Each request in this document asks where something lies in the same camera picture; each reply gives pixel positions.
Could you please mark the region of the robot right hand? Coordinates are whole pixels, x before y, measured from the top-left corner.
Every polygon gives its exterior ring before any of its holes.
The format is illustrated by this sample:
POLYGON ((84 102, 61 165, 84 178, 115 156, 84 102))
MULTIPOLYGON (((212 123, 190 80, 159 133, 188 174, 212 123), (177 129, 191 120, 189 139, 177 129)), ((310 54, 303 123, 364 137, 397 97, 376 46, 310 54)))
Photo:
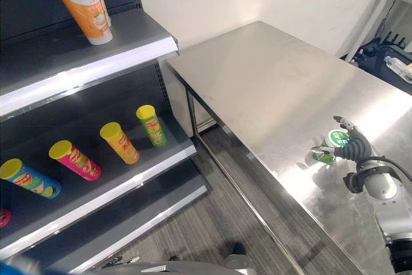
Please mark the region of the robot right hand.
POLYGON ((354 162, 372 155, 371 144, 352 121, 338 115, 334 115, 333 119, 341 128, 347 130, 350 137, 349 144, 344 147, 315 146, 311 148, 312 153, 336 156, 354 162))

